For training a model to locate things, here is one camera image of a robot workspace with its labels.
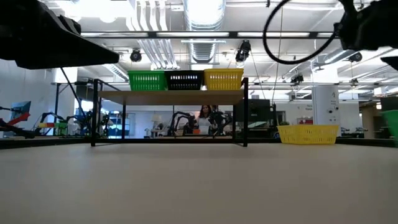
black cable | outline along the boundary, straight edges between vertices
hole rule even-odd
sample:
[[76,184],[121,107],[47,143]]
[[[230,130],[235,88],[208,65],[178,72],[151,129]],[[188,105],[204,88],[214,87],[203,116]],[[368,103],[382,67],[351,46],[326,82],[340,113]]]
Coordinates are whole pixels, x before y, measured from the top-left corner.
[[264,48],[268,54],[268,56],[273,59],[274,61],[284,64],[284,65],[295,65],[298,63],[303,63],[306,62],[314,57],[316,57],[318,54],[320,54],[321,52],[323,52],[330,44],[331,42],[335,39],[336,34],[333,32],[332,35],[330,36],[330,38],[326,41],[326,43],[320,47],[316,52],[314,52],[313,54],[309,55],[308,57],[305,57],[303,59],[299,59],[299,60],[293,60],[293,61],[286,61],[286,60],[282,60],[279,59],[277,57],[275,57],[274,54],[272,54],[271,50],[269,49],[268,43],[267,43],[267,31],[269,28],[269,25],[271,24],[271,21],[273,20],[273,18],[275,17],[275,15],[277,14],[277,12],[284,6],[286,5],[286,3],[290,2],[291,0],[283,0],[281,1],[274,10],[272,10],[271,14],[269,15],[266,25],[264,26],[264,31],[262,33],[262,43],[264,44]]
[[86,119],[86,114],[85,114],[85,112],[83,111],[83,108],[81,107],[81,103],[80,103],[79,98],[77,97],[76,91],[75,91],[75,89],[73,88],[72,84],[70,83],[69,78],[67,77],[67,74],[65,73],[65,71],[63,70],[63,68],[61,68],[61,71],[62,71],[62,73],[63,73],[63,76],[65,76],[65,78],[67,79],[68,85],[69,85],[70,89],[72,90],[72,93],[73,93],[73,95],[75,96],[75,99],[77,100],[77,103],[79,104],[79,109],[80,109],[81,113],[83,114],[84,120],[86,121],[86,125],[88,126],[88,121],[87,121],[87,119]]

yellow basket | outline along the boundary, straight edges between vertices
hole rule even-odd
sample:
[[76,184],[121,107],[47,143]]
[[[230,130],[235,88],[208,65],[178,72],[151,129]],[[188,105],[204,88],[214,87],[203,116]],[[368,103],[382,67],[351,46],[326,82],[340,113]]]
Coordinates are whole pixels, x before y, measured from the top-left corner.
[[278,126],[284,144],[334,144],[338,128],[338,125]]
[[242,76],[242,68],[205,69],[207,90],[239,90]]

ceiling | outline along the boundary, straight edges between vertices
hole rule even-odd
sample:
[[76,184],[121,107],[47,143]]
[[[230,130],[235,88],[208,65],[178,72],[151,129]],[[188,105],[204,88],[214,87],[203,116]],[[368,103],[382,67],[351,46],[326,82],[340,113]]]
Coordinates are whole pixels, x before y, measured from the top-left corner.
[[[43,0],[51,10],[56,14],[64,14],[65,8],[60,7],[67,1],[48,1]],[[223,31],[256,31],[261,32],[268,18],[271,10],[275,7],[275,4],[280,1],[272,1],[271,8],[267,8],[265,1],[256,0],[226,0],[226,10],[223,19],[223,25],[221,30]],[[369,3],[369,0],[363,0],[365,4]],[[99,32],[99,31],[128,31],[126,25],[126,15],[124,10],[125,5],[129,4],[128,1],[111,1],[108,4],[108,11],[114,12],[118,18],[112,23],[102,22],[98,17],[87,16],[84,14],[81,16],[79,23],[82,26],[82,32]],[[185,29],[185,20],[182,0],[168,0],[166,1],[166,23],[169,30],[182,31]],[[202,10],[203,14],[206,15],[206,8],[198,9]],[[333,30],[333,24],[339,22],[344,11],[341,9],[341,5],[338,4],[337,0],[293,0],[292,3],[288,3],[287,7],[284,8],[283,16],[281,12],[272,21],[270,31],[280,31],[282,22],[282,31],[298,31],[298,32],[310,32],[310,31],[322,31],[331,32]],[[142,61],[139,63],[133,63],[129,60],[129,54],[132,49],[139,49],[140,45],[136,39],[93,39],[98,44],[103,44],[108,48],[111,48],[119,53],[125,53],[121,57],[119,62],[121,68],[125,71],[128,70],[150,70],[150,60],[145,54],[142,56]],[[236,67],[234,55],[236,49],[240,46],[241,39],[226,39],[225,44],[218,44],[218,54],[216,56],[216,64],[213,68],[234,68]],[[271,51],[275,55],[280,55],[281,58],[286,60],[292,60],[293,57],[302,58],[315,51],[315,49],[322,46],[326,40],[268,40]],[[181,69],[190,69],[190,54],[188,51],[187,44],[182,44],[180,39],[172,39],[172,48],[175,54],[176,61]],[[250,40],[252,54],[246,60],[244,65],[244,75],[251,77],[251,80],[260,80],[264,82],[274,83],[275,79],[278,82],[289,80],[293,74],[289,73],[293,69],[294,65],[278,65],[274,63],[268,55],[266,55],[262,40],[252,39]],[[331,45],[323,52],[328,54],[334,50],[340,49],[340,41],[334,40]],[[375,57],[389,49],[380,49],[377,52],[361,52],[363,60],[358,63],[350,64],[349,62],[338,62],[333,65],[334,69],[337,69],[340,81],[348,81],[352,77],[356,77],[366,72],[371,72],[385,66],[379,59]],[[311,80],[311,69],[303,69],[300,71],[305,80]],[[88,68],[79,69],[79,77],[100,77],[109,81],[113,74],[102,66],[92,66]],[[395,78],[397,73],[393,70],[388,70],[384,73],[371,76],[363,82],[377,82],[379,80],[388,80],[388,78]],[[367,86],[362,88],[362,91],[358,93],[369,92],[373,87]]]

woman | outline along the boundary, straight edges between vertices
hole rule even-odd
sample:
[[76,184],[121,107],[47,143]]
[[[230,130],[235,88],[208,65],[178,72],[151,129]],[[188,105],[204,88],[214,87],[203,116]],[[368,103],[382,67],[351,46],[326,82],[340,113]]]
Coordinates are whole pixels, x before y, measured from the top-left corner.
[[201,107],[199,118],[198,118],[200,134],[211,134],[210,126],[213,129],[217,128],[217,125],[215,125],[215,124],[212,125],[208,120],[210,113],[211,113],[210,105],[203,105]]

green basket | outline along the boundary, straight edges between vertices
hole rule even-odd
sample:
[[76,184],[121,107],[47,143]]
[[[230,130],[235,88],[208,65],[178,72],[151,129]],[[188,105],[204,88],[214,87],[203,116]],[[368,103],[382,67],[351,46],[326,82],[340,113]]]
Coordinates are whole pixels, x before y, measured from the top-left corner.
[[396,140],[396,146],[398,147],[398,110],[390,110],[382,112],[384,119],[388,125],[390,133]]
[[132,91],[166,90],[164,71],[129,71]]

